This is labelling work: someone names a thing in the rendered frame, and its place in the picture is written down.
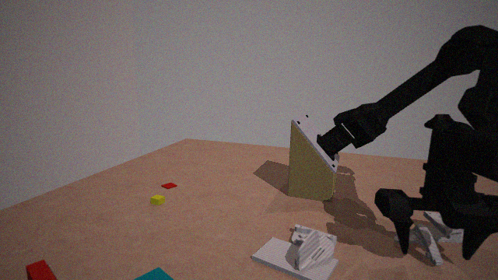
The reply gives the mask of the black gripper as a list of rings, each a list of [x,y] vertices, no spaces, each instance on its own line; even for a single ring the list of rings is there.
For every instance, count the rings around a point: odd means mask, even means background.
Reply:
[[[374,203],[381,211],[382,215],[389,218],[395,225],[398,240],[403,254],[407,254],[409,248],[409,229],[413,221],[409,218],[413,215],[413,210],[438,212],[436,205],[429,205],[425,201],[426,193],[430,185],[440,174],[449,174],[450,180],[462,183],[465,177],[478,176],[462,167],[444,166],[430,162],[423,163],[426,171],[424,186],[419,187],[422,198],[410,198],[403,190],[380,188],[376,194]],[[479,232],[470,229],[464,230],[463,257],[470,260],[472,255],[478,250],[482,243],[492,234],[498,232],[497,224],[486,223]]]

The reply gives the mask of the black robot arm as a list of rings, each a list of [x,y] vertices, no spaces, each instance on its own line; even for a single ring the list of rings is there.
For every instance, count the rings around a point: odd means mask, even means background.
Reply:
[[[466,89],[458,103],[472,127],[453,121],[449,114],[436,114],[424,124],[432,129],[428,160],[498,182],[498,31],[485,26],[454,33],[433,62],[376,103],[338,114],[335,127],[318,134],[317,143],[334,161],[335,154],[350,143],[358,149],[372,142],[387,130],[391,117],[451,76],[475,70],[481,70],[476,86]],[[437,207],[444,225],[474,232],[486,223],[498,225],[498,195],[475,191],[474,177],[465,177],[462,183],[449,181],[450,177],[440,174],[425,197]]]

